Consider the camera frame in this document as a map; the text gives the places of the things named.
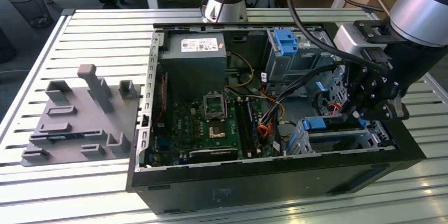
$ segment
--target ram slot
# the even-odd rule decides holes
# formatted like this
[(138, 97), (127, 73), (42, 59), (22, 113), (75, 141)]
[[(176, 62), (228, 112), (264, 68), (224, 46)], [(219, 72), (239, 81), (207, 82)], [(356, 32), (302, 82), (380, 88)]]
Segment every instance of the ram slot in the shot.
[(238, 132), (242, 141), (242, 150), (244, 157), (254, 157), (256, 154), (256, 146), (254, 142), (252, 121), (247, 101), (235, 102)]

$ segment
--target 3d printed holder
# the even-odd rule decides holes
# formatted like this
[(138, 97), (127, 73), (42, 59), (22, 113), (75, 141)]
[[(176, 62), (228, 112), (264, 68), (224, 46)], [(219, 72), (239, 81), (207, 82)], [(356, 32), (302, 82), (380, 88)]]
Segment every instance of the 3d printed holder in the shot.
[(110, 87), (95, 72), (95, 65), (79, 66), (88, 88), (71, 88), (64, 80), (50, 82), (50, 100), (22, 155), (23, 166), (130, 157), (140, 86), (122, 80)]

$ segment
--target sticker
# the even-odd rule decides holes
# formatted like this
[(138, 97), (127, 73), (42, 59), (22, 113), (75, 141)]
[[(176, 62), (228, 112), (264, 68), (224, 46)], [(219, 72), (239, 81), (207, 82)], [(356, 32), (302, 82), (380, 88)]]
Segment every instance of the sticker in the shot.
[(276, 141), (274, 141), (272, 147), (278, 150), (278, 152), (280, 151), (280, 144)]
[(311, 47), (311, 43), (310, 42), (299, 43), (299, 47)]
[(235, 200), (232, 196), (232, 188), (216, 189), (212, 192), (212, 202), (224, 203)]
[(268, 81), (268, 74), (262, 72), (262, 81), (267, 82)]
[(218, 39), (183, 39), (182, 42), (182, 52), (206, 52), (218, 51)]
[(50, 136), (48, 139), (66, 139), (66, 136)]

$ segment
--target green circuit board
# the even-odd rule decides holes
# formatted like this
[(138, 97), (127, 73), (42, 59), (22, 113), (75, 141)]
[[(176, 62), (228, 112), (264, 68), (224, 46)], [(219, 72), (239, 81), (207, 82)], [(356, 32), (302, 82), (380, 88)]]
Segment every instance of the green circuit board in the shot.
[[(220, 100), (212, 99), (207, 108), (203, 101), (174, 104), (174, 116), (171, 123), (171, 133), (159, 138), (162, 165), (178, 165), (179, 157), (191, 150), (211, 148), (235, 148), (238, 149), (238, 158), (244, 159), (242, 151), (242, 141), (236, 120), (235, 99), (224, 101), (226, 118), (206, 119), (206, 110), (216, 113), (220, 110)], [(263, 116), (262, 102), (258, 99), (251, 100), (255, 119)], [(259, 157), (272, 155), (272, 147), (262, 146)]]

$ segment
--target motherboard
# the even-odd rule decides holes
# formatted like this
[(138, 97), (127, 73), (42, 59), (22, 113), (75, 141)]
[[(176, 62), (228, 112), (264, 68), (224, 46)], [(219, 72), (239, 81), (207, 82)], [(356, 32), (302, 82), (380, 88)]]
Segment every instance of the motherboard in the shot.
[(155, 130), (154, 166), (195, 164), (272, 156), (256, 131), (262, 101), (210, 93), (202, 101), (174, 104), (170, 130)]

